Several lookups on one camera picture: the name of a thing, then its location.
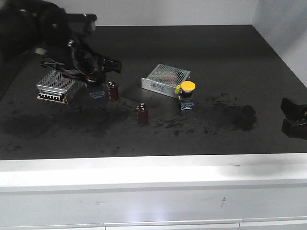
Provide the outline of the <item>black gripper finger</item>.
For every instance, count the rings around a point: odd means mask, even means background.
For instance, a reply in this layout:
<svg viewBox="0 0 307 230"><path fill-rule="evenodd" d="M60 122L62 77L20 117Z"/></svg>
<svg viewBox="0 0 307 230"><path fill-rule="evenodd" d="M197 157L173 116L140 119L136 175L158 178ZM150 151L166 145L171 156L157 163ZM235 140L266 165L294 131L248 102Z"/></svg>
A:
<svg viewBox="0 0 307 230"><path fill-rule="evenodd" d="M307 121L301 120L295 122L289 119L284 119L282 132L290 138L307 139Z"/></svg>
<svg viewBox="0 0 307 230"><path fill-rule="evenodd" d="M287 119L299 120L307 117L306 104L295 104L287 98L282 99L281 110Z"/></svg>

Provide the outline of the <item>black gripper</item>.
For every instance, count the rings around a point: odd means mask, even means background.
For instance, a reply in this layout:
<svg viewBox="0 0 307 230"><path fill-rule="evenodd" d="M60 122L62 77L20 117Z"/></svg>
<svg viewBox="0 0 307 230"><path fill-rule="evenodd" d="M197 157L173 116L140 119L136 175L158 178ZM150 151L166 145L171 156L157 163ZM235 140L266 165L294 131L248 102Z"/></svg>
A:
<svg viewBox="0 0 307 230"><path fill-rule="evenodd" d="M67 68L64 63L56 62L50 57L42 57L40 65L44 68L53 69L65 78L76 81L97 81L100 78L101 70L105 73L121 73L122 63L85 49L77 40L70 39L67 46L71 49L71 60L75 68Z"/></svg>

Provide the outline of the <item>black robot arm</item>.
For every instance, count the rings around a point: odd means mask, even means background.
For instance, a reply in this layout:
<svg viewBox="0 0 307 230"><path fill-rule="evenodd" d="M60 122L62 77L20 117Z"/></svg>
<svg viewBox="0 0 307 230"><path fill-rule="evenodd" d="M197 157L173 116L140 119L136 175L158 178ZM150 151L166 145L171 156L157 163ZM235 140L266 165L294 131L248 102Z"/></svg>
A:
<svg viewBox="0 0 307 230"><path fill-rule="evenodd" d="M94 52L85 38L95 30L95 14L70 14L45 0L7 0L0 9L0 63L36 46L41 66L83 82L105 82L121 73L120 61Z"/></svg>

